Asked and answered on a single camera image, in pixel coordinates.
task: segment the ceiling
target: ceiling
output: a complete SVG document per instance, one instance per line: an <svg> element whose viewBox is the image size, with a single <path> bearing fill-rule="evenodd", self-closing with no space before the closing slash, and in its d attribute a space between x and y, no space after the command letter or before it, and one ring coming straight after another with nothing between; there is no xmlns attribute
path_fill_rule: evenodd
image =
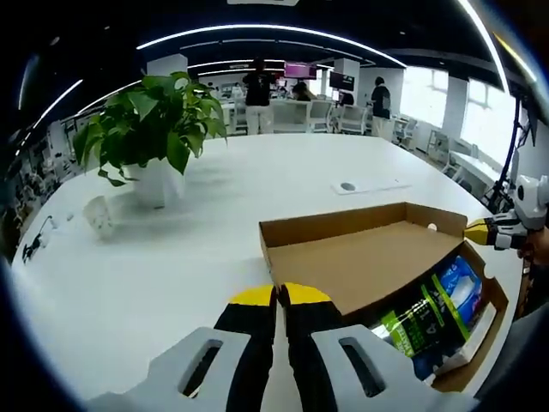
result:
<svg viewBox="0 0 549 412"><path fill-rule="evenodd" d="M8 41L3 48L7 77L4 77L0 94L0 109L5 116L0 123L0 142L5 142L15 130L25 129L35 122L77 80L84 79L49 113L42 128L53 119L72 115L101 95L133 82L139 78L148 60L175 52L184 54L189 64L257 56L305 62L327 61L344 57L343 52L363 58L364 62L370 60L376 65L398 67L353 45L304 33L264 29L199 33L143 50L136 49L152 39L199 27L231 23L306 27L352 39L381 51L426 49L491 60L473 24L461 12L457 2L449 0L300 0L295 7L228 5L226 0L177 3L155 0L141 3L146 4L141 7L138 2L127 0L97 0L70 8L66 4L41 2L33 4L32 8L27 4L16 5L13 16L17 16L14 20L18 27L15 31L5 26L2 28L3 38ZM296 42L307 45L296 45ZM406 64L437 67L441 67L442 61L440 58L398 58ZM28 62L31 62L29 68L33 69L27 76L20 110L21 81ZM504 64L516 71L509 58L504 58ZM490 72L476 76L487 76L487 81L498 82ZM41 131L39 128L35 135L43 136Z"/></svg>

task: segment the white table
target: white table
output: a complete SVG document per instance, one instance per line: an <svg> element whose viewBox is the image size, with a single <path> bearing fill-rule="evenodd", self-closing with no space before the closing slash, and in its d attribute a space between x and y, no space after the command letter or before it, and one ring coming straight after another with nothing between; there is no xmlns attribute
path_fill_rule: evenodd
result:
<svg viewBox="0 0 549 412"><path fill-rule="evenodd" d="M335 181L405 177L408 188L337 195ZM412 154L366 136L290 134L206 141L186 174L176 219L136 219L113 241L96 240L81 211L103 194L121 199L95 173L79 176L47 202L22 240L51 214L59 228L49 244L13 268L16 297L40 351L81 398L121 392L143 380L148 363L199 326L213 326L227 301L270 283L259 221L408 201L487 216L459 185ZM74 213L71 221L65 216ZM512 251L475 246L509 298L498 337L466 388L474 394L490 372L516 308L521 261ZM299 411L278 312L274 366L262 410Z"/></svg>
<svg viewBox="0 0 549 412"><path fill-rule="evenodd" d="M489 187L492 187L494 183L499 180L499 173L488 166L484 161L454 151L451 152L451 155L455 159L455 163L460 165L460 168L455 172L455 175L452 178L455 182L463 177L464 170L470 172Z"/></svg>

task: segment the cardboard box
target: cardboard box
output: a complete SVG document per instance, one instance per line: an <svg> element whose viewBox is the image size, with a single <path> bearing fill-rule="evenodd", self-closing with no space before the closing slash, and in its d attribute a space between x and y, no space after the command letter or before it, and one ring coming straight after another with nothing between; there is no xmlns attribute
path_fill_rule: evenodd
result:
<svg viewBox="0 0 549 412"><path fill-rule="evenodd" d="M498 282L485 277L482 258L464 241L466 216L395 203L259 225L274 283L322 290L347 324L374 324L398 293L461 255L482 279L482 302L492 303L496 315L471 362L437 377L433 387L462 391L485 359L508 301Z"/></svg>

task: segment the monitor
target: monitor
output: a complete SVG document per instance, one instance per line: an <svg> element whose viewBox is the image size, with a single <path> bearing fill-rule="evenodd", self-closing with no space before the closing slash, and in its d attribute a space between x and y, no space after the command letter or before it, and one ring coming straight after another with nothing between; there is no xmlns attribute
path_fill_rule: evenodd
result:
<svg viewBox="0 0 549 412"><path fill-rule="evenodd" d="M315 64L286 62L284 64L284 77L288 79L316 80L317 67Z"/></svg>
<svg viewBox="0 0 549 412"><path fill-rule="evenodd" d="M352 92L354 90L354 77L332 71L329 74L329 86L338 90Z"/></svg>

